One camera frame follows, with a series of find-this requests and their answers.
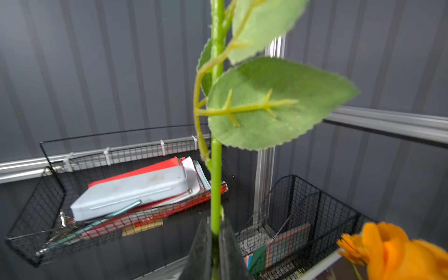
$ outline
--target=corrugated metal wall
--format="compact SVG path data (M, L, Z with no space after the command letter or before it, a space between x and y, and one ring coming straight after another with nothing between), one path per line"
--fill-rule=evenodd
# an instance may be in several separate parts
M223 149L223 157L238 182L238 187L230 186L224 210L234 230L239 231L254 207L257 154ZM37 182L30 179L0 185L0 236L6 236ZM204 211L168 220L163 227L79 251L39 268L27 264L0 242L0 279L131 280L186 256L200 219L209 214Z
M0 0L0 162L42 156L43 140L192 124L195 68L210 21L209 0ZM59 154L192 134L193 127L157 129L48 148ZM224 205L239 231L253 209L256 152L229 148L223 157L239 183ZM0 186L0 236L36 183ZM40 268L1 243L0 279L134 279L186 256L207 215Z
M285 54L351 78L350 106L448 116L447 38L444 0L315 0ZM276 149L274 179L291 173L448 249L446 146L323 123Z
M42 156L44 140L192 124L210 20L209 0L0 1L0 162ZM139 132L51 153L191 134Z
M315 0L289 33L285 53L353 79L361 95L351 106L448 116L447 15L444 0ZM0 137L0 161L41 156L42 140L191 124L185 89L209 37L205 23L208 0L0 1L0 118L7 135ZM189 134L139 132L51 152ZM256 153L226 149L224 156L241 182L226 206L239 230L253 208ZM448 249L442 147L321 124L276 149L274 178L291 173ZM3 236L35 183L1 186ZM131 279L187 253L187 246L162 241L181 227L167 224L39 269L2 245L0 278Z

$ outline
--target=green leaf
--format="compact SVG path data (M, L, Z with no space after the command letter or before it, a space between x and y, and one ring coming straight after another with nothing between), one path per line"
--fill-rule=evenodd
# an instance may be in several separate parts
M207 61L210 60L212 44L213 43L211 39L208 39L207 43L205 43L204 50L201 52L201 57L199 58L198 61L198 66L196 66L196 72L202 67L202 65L204 65ZM211 89L211 84L212 84L211 73L205 73L201 81L202 92L204 93L205 96L208 95L208 92Z
M289 104L228 114L263 104L272 89L270 102ZM228 93L232 99L225 109ZM358 94L345 77L278 58L261 57L232 68L211 88L207 111L213 136L227 146L259 150L291 141L312 129L331 111Z
M263 50L278 36L290 30L295 21L305 11L309 0L238 0L235 8L232 34L235 37L238 29L244 23L243 19L251 5L256 5L244 25L236 44L239 46L229 54L229 60L234 65Z

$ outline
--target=orange petal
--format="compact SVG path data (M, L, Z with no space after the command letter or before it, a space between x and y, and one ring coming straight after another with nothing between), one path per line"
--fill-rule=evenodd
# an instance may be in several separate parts
M339 251L339 254L354 264L365 265L364 262L360 258L355 258L353 255L351 255L347 252Z
M383 243L384 249L384 279L391 279L393 274L403 263L405 255L404 242L398 238Z
M404 242L405 256L402 264L389 275L390 279L446 279L437 269L434 256L416 242Z
M356 250L361 255L361 258L365 263L369 262L369 254L364 248L364 244L362 243L362 237L359 235L353 235L353 244L355 245Z
M362 243L369 255L367 266L369 280L382 280L384 273L384 250L378 227L374 223L366 223L362 229Z
M394 238L398 238L403 242L409 242L408 235L405 233L405 231L394 224L381 222L378 224L378 230L379 234L381 235L381 240L383 241L390 241Z
M343 238L342 240L338 240L336 242L337 245L339 245L339 247L344 249L347 253L352 254L356 258L359 258L361 255L354 247L354 243L353 243L353 240L351 239L351 236L347 235L347 234L343 234L342 238Z
M442 248L426 242L424 240L412 240L413 243L418 243L427 248L437 261L437 267L448 276L448 253Z

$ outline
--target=green plant stem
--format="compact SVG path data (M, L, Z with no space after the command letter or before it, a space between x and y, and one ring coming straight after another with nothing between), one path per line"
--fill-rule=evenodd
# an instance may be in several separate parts
M355 271L356 277L358 278L358 280L363 280L361 274L359 274L358 269L356 268L356 265L352 262L350 262L352 264L353 270Z
M218 1L220 3L222 3L222 0L211 0L212 3L212 8L214 7L213 3L215 1ZM204 161L205 165L207 166L207 168L209 170L212 169L211 167L211 163L210 163L210 157L209 157L209 150L207 148L207 144L205 143L205 139L204 139L204 135L202 134L202 130L201 130L201 125L200 125L200 121L199 121L199 116L200 114L197 113L196 111L198 109L200 109L200 104L202 102L199 102L199 95L201 92L201 81L202 78L204 78L204 75L210 71L213 71L213 68L215 67L215 65L218 64L222 64L224 62L224 60L227 59L229 53L234 50L234 49L238 49L240 47L245 47L244 44L237 44L236 41L239 38L241 32L243 31L247 21L249 20L249 16L251 15L253 9L257 6L260 5L260 3L262 3L264 0L258 0L255 1L253 0L250 4L250 7L248 8L246 14L244 15L244 18L241 22L240 27L238 28L238 30L235 32L234 36L232 37L232 40L230 40L230 42L228 43L226 49L219 54L218 52L218 48L215 48L215 52L213 52L213 48L212 48L212 56L211 59L206 62L204 65L202 65L202 67L198 70L198 73L196 74L196 78L194 80L194 90L193 90L193 108L194 108L194 129L196 130L196 137L198 138L198 148L199 151L201 153L201 159ZM222 36L222 44L224 46L224 38L227 34L227 32L224 32L223 30L219 31L220 28L217 27L216 29L213 28L215 24L212 25L212 39L213 39L213 34L215 34L217 36L217 38L219 38L219 34L221 34ZM215 71L215 78L218 78L219 76L217 76L218 74L218 69Z
M224 0L211 0L211 59L219 56L225 48L226 33L223 30L225 17ZM223 63L213 66L211 81L215 83L223 73ZM217 240L221 225L221 162L222 144L213 138L211 141L211 212L210 223L213 239Z
M211 141L211 212L210 223L213 237L218 237L221 224L221 168L222 144L215 138Z
M225 10L225 18L223 21L223 30L225 34L227 34L228 30L230 29L230 26L232 25L233 12L235 11L236 6L237 6L237 0L232 0L232 2L230 2L229 6Z

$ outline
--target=black wire basket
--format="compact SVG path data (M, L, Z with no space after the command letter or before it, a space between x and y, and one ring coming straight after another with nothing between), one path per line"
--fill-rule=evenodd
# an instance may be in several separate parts
M370 218L295 175L277 181L237 234L256 279L298 279Z
M60 145L63 141L73 142L74 139L85 141L86 138L93 139L102 135L105 134L46 143ZM209 138L210 135L206 135L208 144ZM46 143L41 143L41 147L49 166L40 177L5 241L7 246L35 267L50 262L54 258L61 258L124 236L162 226L167 220L182 219L185 215L195 215L210 209L210 192L206 191L180 203L139 211L135 215L129 215L127 212L122 216L114 217L112 221L104 220L104 218L90 220L88 223L70 221L70 217L73 217L70 205L87 190L88 184L94 181L143 168L174 156L178 158L190 156L201 164L207 180L210 180L210 174L200 160L197 140L191 136L70 153L66 158L56 161L47 156L44 148ZM222 197L222 203L226 203L230 197L230 190L236 187L236 181L224 161L222 170L222 180L228 186L228 191ZM93 229L85 228L88 224L95 222L97 225ZM50 249L50 245L56 239L70 237L79 230L82 233L78 233L76 238Z

